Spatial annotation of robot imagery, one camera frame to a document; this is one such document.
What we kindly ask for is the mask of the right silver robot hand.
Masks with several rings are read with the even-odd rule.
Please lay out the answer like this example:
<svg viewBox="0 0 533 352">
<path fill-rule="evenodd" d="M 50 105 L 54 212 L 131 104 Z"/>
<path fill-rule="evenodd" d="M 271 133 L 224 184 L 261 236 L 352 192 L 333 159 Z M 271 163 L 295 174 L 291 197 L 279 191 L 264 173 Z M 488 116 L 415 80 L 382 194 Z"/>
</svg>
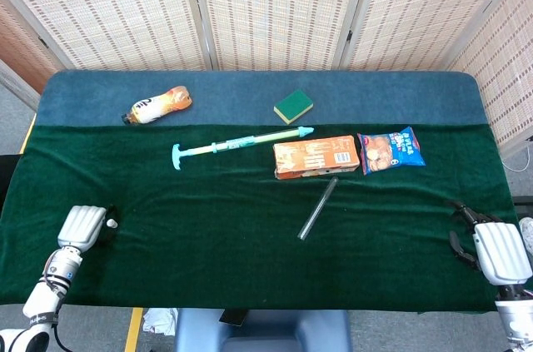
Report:
<svg viewBox="0 0 533 352">
<path fill-rule="evenodd" d="M 449 243 L 456 258 L 481 271 L 495 286 L 524 285 L 532 268 L 517 227 L 500 218 L 476 212 L 460 201 L 450 201 L 454 212 L 466 223 L 476 254 L 467 253 L 458 235 L 449 232 Z"/>
</svg>

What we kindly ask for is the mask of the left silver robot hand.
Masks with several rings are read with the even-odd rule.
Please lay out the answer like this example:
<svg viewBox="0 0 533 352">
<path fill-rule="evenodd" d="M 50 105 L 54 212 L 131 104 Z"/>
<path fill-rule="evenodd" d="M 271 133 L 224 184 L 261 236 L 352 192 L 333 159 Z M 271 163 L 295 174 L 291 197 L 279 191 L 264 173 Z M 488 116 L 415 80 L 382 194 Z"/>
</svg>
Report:
<svg viewBox="0 0 533 352">
<path fill-rule="evenodd" d="M 57 236 L 60 248 L 72 247 L 81 253 L 91 249 L 104 227 L 117 229 L 117 208 L 110 205 L 73 206 Z"/>
</svg>

